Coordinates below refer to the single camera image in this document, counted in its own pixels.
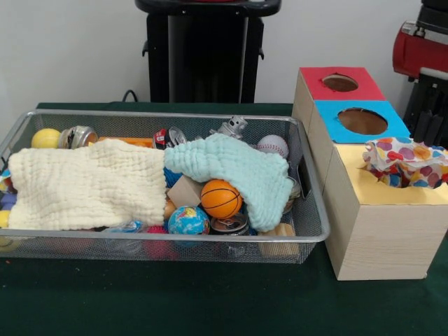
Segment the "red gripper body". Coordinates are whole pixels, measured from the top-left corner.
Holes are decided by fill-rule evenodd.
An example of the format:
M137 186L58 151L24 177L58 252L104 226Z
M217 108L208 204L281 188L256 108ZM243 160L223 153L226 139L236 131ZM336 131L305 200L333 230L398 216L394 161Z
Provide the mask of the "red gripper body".
M405 21L393 45L393 70L413 79L423 74L447 80L447 35Z

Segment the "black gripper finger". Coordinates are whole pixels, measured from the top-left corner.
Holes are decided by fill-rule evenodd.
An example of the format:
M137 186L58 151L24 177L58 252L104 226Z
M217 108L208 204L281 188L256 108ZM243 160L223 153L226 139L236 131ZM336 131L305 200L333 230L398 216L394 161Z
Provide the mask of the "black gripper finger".
M447 149L447 80L420 78L414 83L404 123L415 142Z

